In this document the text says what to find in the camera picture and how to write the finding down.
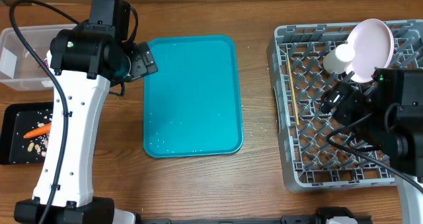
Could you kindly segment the white paper cup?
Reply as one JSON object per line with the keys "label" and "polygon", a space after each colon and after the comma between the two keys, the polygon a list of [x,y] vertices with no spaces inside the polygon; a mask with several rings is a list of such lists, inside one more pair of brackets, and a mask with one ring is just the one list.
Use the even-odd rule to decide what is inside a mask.
{"label": "white paper cup", "polygon": [[328,73],[342,74],[353,61],[355,54],[353,46],[341,44],[325,56],[323,67]]}

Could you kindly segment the wooden chopstick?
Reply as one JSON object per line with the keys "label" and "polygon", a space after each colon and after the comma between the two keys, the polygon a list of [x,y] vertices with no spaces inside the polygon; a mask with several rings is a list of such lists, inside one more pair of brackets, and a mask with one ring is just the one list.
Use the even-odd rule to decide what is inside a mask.
{"label": "wooden chopstick", "polygon": [[299,117],[298,117],[298,111],[297,111],[297,101],[296,101],[296,96],[295,96],[295,87],[294,87],[294,84],[293,84],[290,58],[289,58],[288,54],[286,56],[286,62],[287,62],[288,76],[289,76],[289,82],[290,82],[290,88],[291,88],[291,97],[292,97],[292,101],[293,101],[293,113],[294,113],[294,116],[295,116],[295,123],[298,126],[299,125]]}

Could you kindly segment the pink plate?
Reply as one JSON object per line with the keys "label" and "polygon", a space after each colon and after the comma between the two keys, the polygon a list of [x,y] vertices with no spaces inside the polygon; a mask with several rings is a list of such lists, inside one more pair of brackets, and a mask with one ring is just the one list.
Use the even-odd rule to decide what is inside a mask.
{"label": "pink plate", "polygon": [[372,81],[375,68],[387,68],[393,58],[394,37],[391,29],[379,19],[360,22],[351,31],[347,43],[355,51],[355,56],[346,73],[356,83]]}

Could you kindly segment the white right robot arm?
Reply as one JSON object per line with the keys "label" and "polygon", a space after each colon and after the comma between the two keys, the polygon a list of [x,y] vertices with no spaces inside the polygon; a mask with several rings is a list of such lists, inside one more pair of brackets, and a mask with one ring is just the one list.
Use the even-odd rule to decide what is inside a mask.
{"label": "white right robot arm", "polygon": [[364,94],[339,82],[321,97],[320,111],[341,128],[326,141],[395,175],[403,223],[422,222],[422,70],[376,69]]}

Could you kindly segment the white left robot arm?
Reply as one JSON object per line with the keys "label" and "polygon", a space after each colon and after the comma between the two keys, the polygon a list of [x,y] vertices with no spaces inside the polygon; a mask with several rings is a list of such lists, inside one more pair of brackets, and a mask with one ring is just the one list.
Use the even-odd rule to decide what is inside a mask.
{"label": "white left robot arm", "polygon": [[129,17],[91,17],[50,44],[54,109],[42,173],[29,200],[16,204],[19,223],[139,223],[93,194],[92,166],[102,106],[111,86],[157,71],[146,43],[135,44]]}

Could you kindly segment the black food waste tray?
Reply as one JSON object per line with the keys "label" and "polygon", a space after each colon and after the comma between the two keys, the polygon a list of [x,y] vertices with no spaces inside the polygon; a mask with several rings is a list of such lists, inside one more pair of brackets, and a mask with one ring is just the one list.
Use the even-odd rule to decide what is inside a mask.
{"label": "black food waste tray", "polygon": [[12,104],[5,110],[1,128],[1,164],[19,165],[28,163],[43,163],[45,157],[28,153],[24,145],[24,134],[29,128],[30,113],[52,109],[52,102],[36,102]]}

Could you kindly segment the teal plastic tray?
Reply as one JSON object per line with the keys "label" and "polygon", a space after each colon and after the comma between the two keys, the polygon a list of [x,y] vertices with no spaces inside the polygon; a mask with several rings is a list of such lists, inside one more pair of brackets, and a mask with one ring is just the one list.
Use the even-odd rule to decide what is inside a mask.
{"label": "teal plastic tray", "polygon": [[235,44],[225,35],[157,38],[144,79],[143,148],[156,159],[227,155],[243,144]]}

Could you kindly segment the clear plastic bin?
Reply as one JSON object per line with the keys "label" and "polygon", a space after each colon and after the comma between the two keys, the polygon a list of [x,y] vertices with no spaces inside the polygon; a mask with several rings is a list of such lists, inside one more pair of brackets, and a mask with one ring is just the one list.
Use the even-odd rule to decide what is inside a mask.
{"label": "clear plastic bin", "polygon": [[[74,24],[56,24],[23,26],[19,30],[40,58],[46,59],[50,43],[58,32],[74,27]],[[1,33],[1,83],[16,91],[43,91],[54,87],[12,28]]]}

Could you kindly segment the orange carrot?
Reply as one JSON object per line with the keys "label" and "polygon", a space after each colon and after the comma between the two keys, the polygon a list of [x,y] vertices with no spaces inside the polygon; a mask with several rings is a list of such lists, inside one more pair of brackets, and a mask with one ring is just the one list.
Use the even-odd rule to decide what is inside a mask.
{"label": "orange carrot", "polygon": [[38,137],[40,135],[49,134],[49,132],[51,130],[51,126],[52,126],[51,123],[46,124],[44,126],[41,126],[39,128],[36,128],[32,131],[27,132],[23,137],[25,139],[30,139],[30,138],[33,138],[33,137]]}

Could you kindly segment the pile of rice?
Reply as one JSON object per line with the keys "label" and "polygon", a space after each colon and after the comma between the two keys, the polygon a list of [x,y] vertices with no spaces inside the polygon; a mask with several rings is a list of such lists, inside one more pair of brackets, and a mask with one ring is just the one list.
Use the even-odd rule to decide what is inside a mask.
{"label": "pile of rice", "polygon": [[[30,115],[31,117],[28,119],[29,128],[26,129],[26,133],[51,123],[53,112],[52,109],[45,109],[31,112]],[[24,138],[24,145],[22,147],[26,149],[28,153],[34,153],[38,156],[45,157],[48,148],[49,137],[50,133],[30,139]]]}

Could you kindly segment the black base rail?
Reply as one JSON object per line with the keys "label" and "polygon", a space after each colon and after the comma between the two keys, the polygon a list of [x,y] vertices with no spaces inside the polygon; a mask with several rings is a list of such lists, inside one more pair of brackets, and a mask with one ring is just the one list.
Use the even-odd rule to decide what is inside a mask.
{"label": "black base rail", "polygon": [[373,224],[370,215],[354,215],[347,207],[318,207],[312,215],[283,215],[258,219],[142,219],[137,224]]}

